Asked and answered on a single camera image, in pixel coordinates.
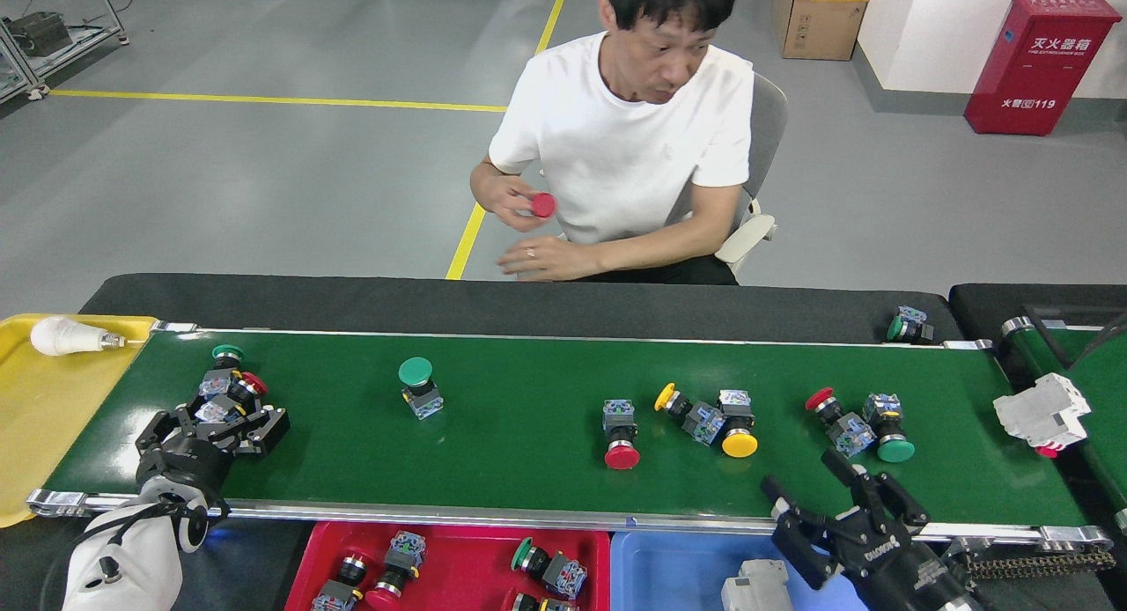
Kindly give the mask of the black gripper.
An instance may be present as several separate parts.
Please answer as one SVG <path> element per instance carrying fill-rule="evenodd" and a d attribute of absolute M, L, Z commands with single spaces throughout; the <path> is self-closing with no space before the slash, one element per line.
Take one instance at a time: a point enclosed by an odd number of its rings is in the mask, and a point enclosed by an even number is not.
<path fill-rule="evenodd" d="M 136 485 L 143 488 L 153 477 L 202 492 L 208 506 L 220 501 L 234 454 L 267 455 L 291 427 L 285 408 L 261 406 L 261 400 L 218 399 L 228 415 L 218 426 L 218 448 L 198 439 L 195 413 L 206 402 L 197 395 L 172 413 L 158 411 L 136 439 Z"/>
<path fill-rule="evenodd" d="M 797 506 L 775 475 L 761 482 L 777 522 L 771 539 L 810 587 L 844 572 L 869 610 L 982 610 L 946 564 L 912 539 L 931 516 L 891 473 L 870 473 L 835 449 L 822 452 L 820 462 L 850 488 L 852 514 Z"/>

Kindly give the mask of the person's right hand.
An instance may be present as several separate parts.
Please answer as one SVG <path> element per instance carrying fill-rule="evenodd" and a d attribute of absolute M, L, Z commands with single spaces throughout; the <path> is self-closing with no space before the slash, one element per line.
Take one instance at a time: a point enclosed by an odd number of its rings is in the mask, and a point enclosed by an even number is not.
<path fill-rule="evenodd" d="M 533 202 L 541 191 L 523 181 L 518 175 L 491 175 L 483 179 L 478 201 L 483 210 L 518 232 L 531 232 L 545 225 L 550 218 L 538 216 Z"/>

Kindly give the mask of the person's left hand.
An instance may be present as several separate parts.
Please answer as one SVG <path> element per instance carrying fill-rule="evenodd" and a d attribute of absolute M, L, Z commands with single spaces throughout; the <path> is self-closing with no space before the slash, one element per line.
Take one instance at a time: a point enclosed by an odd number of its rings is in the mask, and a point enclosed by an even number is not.
<path fill-rule="evenodd" d="M 567 282 L 604 271 L 595 246 L 538 234 L 507 247 L 497 259 L 504 275 L 521 282 Z"/>

